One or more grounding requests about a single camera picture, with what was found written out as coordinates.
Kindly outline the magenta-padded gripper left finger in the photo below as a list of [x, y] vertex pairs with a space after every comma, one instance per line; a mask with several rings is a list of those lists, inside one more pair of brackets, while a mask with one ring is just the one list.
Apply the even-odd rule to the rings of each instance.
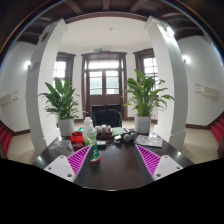
[[44, 170], [67, 181], [79, 183], [90, 164], [92, 146], [85, 146], [69, 156], [60, 155], [47, 165]]

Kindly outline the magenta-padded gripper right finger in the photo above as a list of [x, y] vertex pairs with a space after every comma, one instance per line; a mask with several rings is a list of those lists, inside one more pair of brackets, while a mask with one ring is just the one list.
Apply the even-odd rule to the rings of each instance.
[[145, 185], [182, 169], [182, 166], [170, 156], [159, 156], [140, 145], [135, 145], [134, 154]]

